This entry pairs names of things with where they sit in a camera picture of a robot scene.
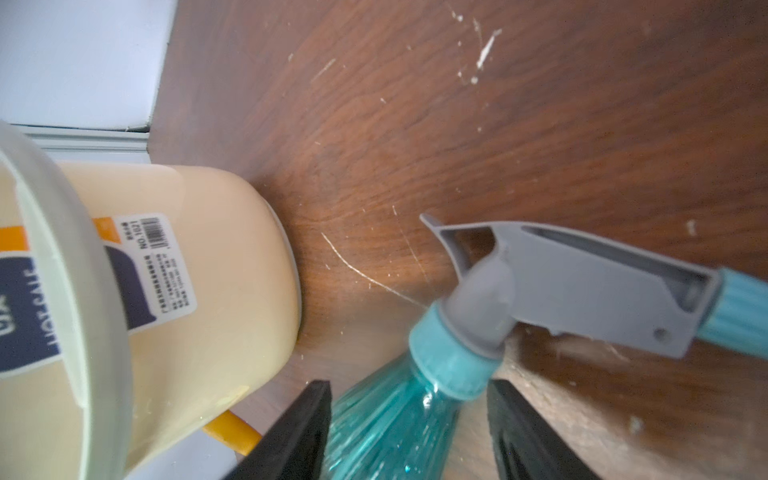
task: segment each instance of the wooden surface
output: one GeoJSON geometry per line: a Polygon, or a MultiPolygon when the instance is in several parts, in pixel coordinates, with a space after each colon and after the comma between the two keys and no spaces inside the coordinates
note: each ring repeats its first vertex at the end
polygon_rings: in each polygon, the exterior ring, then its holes
{"type": "MultiPolygon", "coordinates": [[[[266,430],[306,381],[339,395],[406,348],[422,308],[398,294],[427,305],[456,282],[421,212],[768,278],[765,5],[181,0],[152,159],[252,182],[302,280],[295,355],[235,411],[266,430]]],[[[768,362],[518,326],[499,375],[604,478],[768,478],[768,362]]],[[[496,478],[484,401],[445,478],[496,478]]]]}

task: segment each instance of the blue bottle cap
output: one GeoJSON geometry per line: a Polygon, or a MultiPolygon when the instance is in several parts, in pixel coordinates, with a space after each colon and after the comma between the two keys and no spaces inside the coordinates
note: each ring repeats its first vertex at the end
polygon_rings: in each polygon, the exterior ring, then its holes
{"type": "Polygon", "coordinates": [[[480,396],[501,359],[480,356],[462,345],[443,325],[437,302],[409,336],[415,364],[439,391],[458,400],[480,396]]]}
{"type": "Polygon", "coordinates": [[[768,283],[727,268],[723,286],[697,337],[768,359],[768,283]]]}

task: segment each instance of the yellow handle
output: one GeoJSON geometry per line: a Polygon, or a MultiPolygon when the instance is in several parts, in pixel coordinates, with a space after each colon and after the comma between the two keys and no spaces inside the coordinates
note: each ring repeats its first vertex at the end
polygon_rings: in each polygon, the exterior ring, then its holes
{"type": "Polygon", "coordinates": [[[211,420],[203,427],[203,432],[245,456],[261,440],[259,432],[229,410],[211,420]]]}

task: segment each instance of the white wall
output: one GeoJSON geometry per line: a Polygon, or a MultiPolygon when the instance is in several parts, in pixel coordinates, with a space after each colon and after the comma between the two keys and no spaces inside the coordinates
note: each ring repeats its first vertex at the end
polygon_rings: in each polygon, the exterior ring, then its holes
{"type": "Polygon", "coordinates": [[[124,130],[151,122],[177,0],[0,0],[0,118],[124,130]]]}

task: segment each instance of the barcode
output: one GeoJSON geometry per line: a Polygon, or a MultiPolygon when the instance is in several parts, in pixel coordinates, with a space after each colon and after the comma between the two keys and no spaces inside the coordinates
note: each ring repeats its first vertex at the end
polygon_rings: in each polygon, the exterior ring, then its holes
{"type": "Polygon", "coordinates": [[[168,246],[168,240],[165,238],[165,232],[159,218],[142,218],[141,227],[144,228],[144,235],[147,236],[150,248],[165,248],[168,246]]]}

